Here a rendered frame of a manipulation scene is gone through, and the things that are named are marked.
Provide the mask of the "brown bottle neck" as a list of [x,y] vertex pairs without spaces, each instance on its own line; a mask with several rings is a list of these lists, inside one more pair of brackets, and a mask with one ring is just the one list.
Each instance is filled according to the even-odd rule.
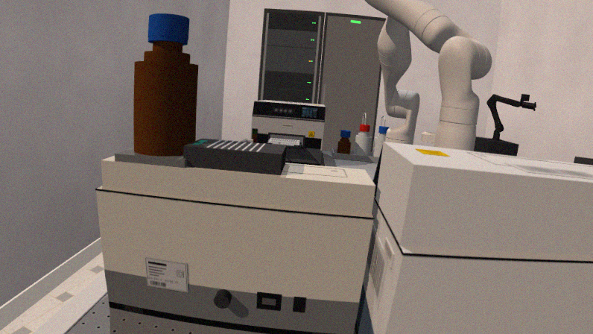
[[183,44],[171,41],[154,41],[153,51],[177,51],[183,52]]

